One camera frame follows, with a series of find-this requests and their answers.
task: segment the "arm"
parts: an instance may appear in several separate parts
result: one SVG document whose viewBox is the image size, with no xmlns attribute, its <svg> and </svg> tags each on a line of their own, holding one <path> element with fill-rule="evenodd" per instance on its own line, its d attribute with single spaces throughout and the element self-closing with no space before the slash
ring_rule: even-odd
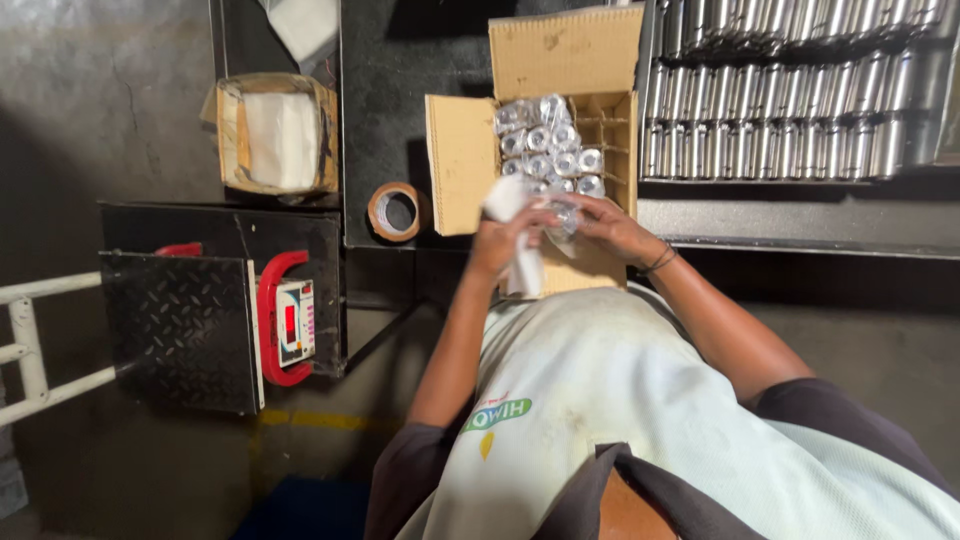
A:
<svg viewBox="0 0 960 540">
<path fill-rule="evenodd" d="M 527 231 L 531 245 L 536 245 L 540 225 L 553 220 L 548 210 L 528 208 L 510 223 L 480 222 L 467 269 L 410 405 L 407 424 L 446 428 L 456 418 L 476 386 L 487 308 L 498 277 L 514 256 L 516 238 Z"/>
<path fill-rule="evenodd" d="M 610 201 L 580 195 L 570 198 L 584 209 L 583 234 L 628 264 L 649 268 L 670 249 Z M 773 331 L 682 258 L 673 258 L 649 277 L 684 323 L 707 364 L 730 380 L 739 402 L 751 402 L 775 384 L 814 376 Z"/>
</svg>

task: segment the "cardboard box flap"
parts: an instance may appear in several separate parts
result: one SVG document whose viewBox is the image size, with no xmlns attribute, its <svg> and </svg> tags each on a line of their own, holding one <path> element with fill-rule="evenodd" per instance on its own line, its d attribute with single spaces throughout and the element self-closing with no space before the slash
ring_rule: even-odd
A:
<svg viewBox="0 0 960 540">
<path fill-rule="evenodd" d="M 500 176 L 496 103 L 427 95 L 425 105 L 434 229 L 442 236 L 475 233 L 480 203 Z"/>
<path fill-rule="evenodd" d="M 631 90 L 642 22 L 642 5 L 492 19 L 493 93 L 510 101 Z"/>
</svg>

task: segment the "white scale control panel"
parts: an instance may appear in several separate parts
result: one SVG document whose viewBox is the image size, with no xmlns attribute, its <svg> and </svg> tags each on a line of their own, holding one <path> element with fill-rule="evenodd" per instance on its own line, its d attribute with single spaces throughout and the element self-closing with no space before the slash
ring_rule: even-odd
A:
<svg viewBox="0 0 960 540">
<path fill-rule="evenodd" d="M 276 287 L 276 355 L 287 367 L 316 352 L 313 342 L 313 281 L 283 281 Z"/>
</svg>

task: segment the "red digital display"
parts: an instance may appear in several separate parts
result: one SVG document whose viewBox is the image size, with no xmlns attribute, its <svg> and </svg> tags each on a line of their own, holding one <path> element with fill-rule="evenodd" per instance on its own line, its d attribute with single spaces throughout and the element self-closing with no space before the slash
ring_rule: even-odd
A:
<svg viewBox="0 0 960 540">
<path fill-rule="evenodd" d="M 287 343 L 297 341 L 297 323 L 294 321 L 294 307 L 287 306 L 283 310 L 284 318 L 287 322 Z"/>
</svg>

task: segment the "diamond plate surface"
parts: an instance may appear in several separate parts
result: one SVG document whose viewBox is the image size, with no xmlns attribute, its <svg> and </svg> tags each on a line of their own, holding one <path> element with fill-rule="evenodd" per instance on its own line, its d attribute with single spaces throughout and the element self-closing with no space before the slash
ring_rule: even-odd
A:
<svg viewBox="0 0 960 540">
<path fill-rule="evenodd" d="M 122 387 L 166 406 L 256 413 L 247 265 L 102 253 Z"/>
</svg>

